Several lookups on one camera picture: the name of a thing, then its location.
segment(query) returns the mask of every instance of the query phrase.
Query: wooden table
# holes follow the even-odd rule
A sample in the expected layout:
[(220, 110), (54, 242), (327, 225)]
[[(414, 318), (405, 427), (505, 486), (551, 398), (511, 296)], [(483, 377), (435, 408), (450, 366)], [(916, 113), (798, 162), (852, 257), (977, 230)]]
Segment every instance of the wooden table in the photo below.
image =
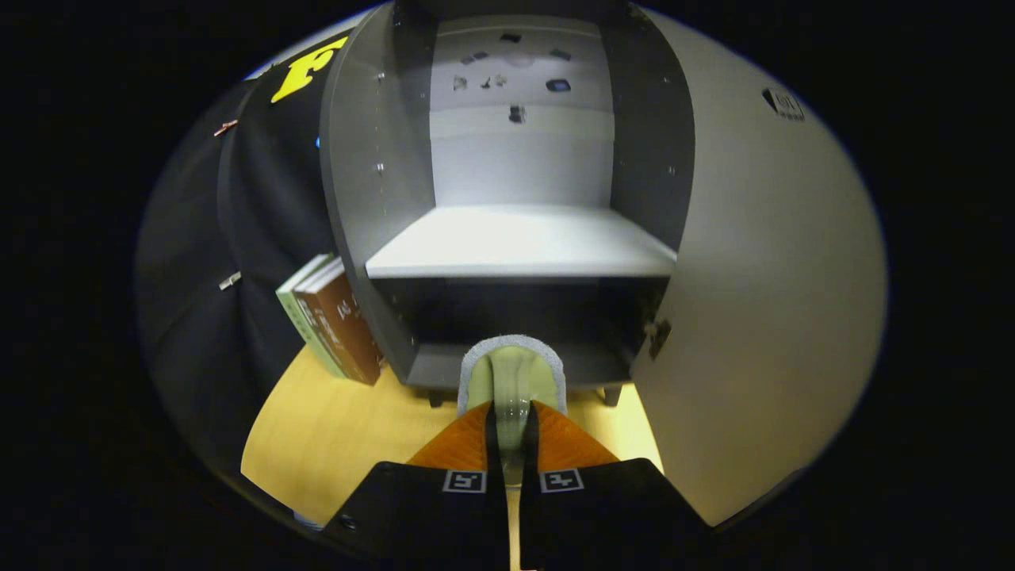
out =
[[(567, 408), (571, 420), (621, 460), (649, 458), (663, 470), (634, 385), (615, 408), (593, 391), (568, 394)], [(400, 384), (387, 367), (373, 387), (335, 379), (303, 348), (261, 409), (241, 472), (279, 502), (325, 524), (374, 465), (408, 460), (455, 418), (455, 403), (431, 409), (425, 390)], [(510, 492), (515, 569), (517, 501), (517, 492)]]

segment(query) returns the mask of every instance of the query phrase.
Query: green object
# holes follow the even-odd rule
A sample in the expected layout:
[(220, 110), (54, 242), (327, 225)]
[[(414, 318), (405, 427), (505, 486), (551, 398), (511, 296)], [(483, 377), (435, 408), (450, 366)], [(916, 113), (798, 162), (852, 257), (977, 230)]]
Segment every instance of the green object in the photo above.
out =
[(538, 401), (557, 409), (553, 371), (532, 350), (497, 348), (480, 358), (472, 369), (467, 409), (491, 400), (504, 477), (509, 484), (521, 484), (522, 433), (529, 419), (529, 403)]
[(285, 310), (285, 314), (289, 316), (289, 322), (299, 333), (299, 337), (303, 339), (303, 342), (311, 347), (311, 351), (318, 358), (318, 361), (324, 365), (324, 368), (328, 370), (333, 376), (340, 379), (346, 379), (348, 376), (342, 371), (338, 363), (332, 359), (331, 354), (325, 349), (324, 344), (321, 340), (314, 334), (314, 329), (311, 327), (310, 322), (307, 319), (307, 315), (299, 309), (299, 303), (296, 301), (296, 296), (292, 293), (293, 288), (296, 287), (299, 282), (306, 279), (309, 275), (321, 268), (321, 266), (330, 262), (335, 256), (332, 254), (321, 254), (315, 257), (307, 265), (301, 267), (299, 271), (293, 273), (291, 277), (285, 280), (285, 283), (279, 285), (278, 290), (275, 290), (275, 296), (278, 297), (278, 301), (282, 303), (282, 309)]

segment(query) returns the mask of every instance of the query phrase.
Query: cabinet door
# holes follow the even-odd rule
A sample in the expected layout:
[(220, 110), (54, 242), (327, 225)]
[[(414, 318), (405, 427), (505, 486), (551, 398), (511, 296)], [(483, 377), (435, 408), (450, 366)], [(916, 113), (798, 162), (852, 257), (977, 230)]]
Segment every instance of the cabinet door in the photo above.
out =
[(382, 4), (329, 66), (321, 168), (338, 253), (378, 348), (402, 382), (418, 348), (402, 312), (366, 274), (366, 260), (434, 206), (429, 91), (436, 26)]
[(860, 174), (810, 109), (649, 15), (687, 77), (694, 181), (657, 315), (670, 333), (655, 357), (646, 342), (631, 373), (666, 476), (717, 525), (799, 474), (849, 420), (885, 326), (885, 248)]

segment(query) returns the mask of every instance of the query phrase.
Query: brown book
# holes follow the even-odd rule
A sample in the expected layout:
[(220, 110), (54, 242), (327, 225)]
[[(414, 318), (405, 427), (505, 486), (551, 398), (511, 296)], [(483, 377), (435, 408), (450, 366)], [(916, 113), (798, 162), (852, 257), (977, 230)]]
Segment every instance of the brown book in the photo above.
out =
[(382, 355), (359, 314), (340, 259), (333, 260), (293, 290), (314, 317), (313, 326), (345, 375), (373, 385), (381, 377)]

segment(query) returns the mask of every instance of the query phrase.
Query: book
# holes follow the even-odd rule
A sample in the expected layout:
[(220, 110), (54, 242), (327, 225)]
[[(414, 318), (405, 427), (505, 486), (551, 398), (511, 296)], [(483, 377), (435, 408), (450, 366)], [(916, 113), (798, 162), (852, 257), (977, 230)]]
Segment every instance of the book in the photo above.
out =
[(292, 293), (292, 290), (304, 281), (308, 277), (314, 274), (317, 270), (321, 269), (325, 264), (334, 258), (331, 254), (320, 254), (314, 256), (314, 259), (307, 262), (303, 267), (299, 268), (291, 277), (285, 280), (284, 283), (279, 285), (278, 289), (275, 290), (275, 296), (278, 301), (282, 304), (282, 309), (285, 310), (285, 314), (289, 316), (289, 322), (292, 323), (292, 327), (296, 329), (299, 333), (299, 337), (303, 339), (303, 342), (310, 346), (311, 351), (314, 356), (318, 358), (318, 361), (324, 365), (324, 368), (328, 370), (333, 376), (340, 379), (346, 378), (345, 372), (342, 371), (342, 367), (339, 365), (337, 358), (331, 355), (331, 352), (325, 348), (324, 343), (318, 337), (317, 333), (313, 327), (313, 317), (311, 317), (309, 312), (303, 312), (299, 307), (299, 303), (296, 301), (296, 296)]
[(383, 356), (359, 313), (341, 258), (325, 264), (293, 289), (310, 310), (314, 326), (347, 378), (373, 385), (381, 377)]

